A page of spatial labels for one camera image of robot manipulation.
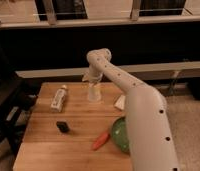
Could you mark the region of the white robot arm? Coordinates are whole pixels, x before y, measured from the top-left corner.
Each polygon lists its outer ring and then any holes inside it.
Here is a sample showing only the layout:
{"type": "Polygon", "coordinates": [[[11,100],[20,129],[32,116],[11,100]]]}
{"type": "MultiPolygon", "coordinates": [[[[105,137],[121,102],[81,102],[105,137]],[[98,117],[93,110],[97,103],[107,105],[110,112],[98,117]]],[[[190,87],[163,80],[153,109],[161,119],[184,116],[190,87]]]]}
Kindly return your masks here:
{"type": "Polygon", "coordinates": [[[113,65],[109,49],[91,50],[89,69],[83,79],[89,82],[89,101],[101,99],[99,83],[105,75],[125,93],[124,111],[133,171],[180,171],[169,126],[167,101],[153,86],[113,65]]]}

